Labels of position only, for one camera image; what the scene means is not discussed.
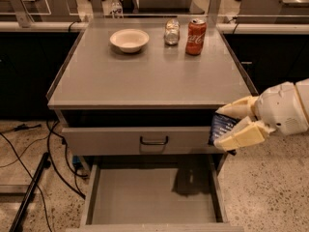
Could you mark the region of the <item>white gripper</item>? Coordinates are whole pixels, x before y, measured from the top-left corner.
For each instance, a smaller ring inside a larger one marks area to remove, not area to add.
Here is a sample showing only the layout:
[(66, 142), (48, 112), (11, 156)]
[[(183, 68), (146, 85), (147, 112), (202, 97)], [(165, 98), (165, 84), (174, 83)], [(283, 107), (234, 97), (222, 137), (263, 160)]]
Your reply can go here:
[[(241, 119), (231, 130), (214, 139), (224, 151), (264, 142), (279, 130), (284, 135), (309, 130), (309, 81), (284, 82), (266, 89), (259, 97), (247, 96), (219, 107), (216, 113)], [(262, 121), (252, 121), (257, 117)]]

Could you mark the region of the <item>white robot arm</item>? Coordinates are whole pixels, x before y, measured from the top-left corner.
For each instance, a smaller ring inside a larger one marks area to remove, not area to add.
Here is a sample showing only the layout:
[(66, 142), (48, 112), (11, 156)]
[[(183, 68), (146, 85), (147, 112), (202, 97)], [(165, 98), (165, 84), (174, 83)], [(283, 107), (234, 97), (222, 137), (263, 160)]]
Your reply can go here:
[(273, 132), (291, 135), (309, 130), (309, 79), (267, 88), (215, 111), (209, 143), (231, 151), (264, 142)]

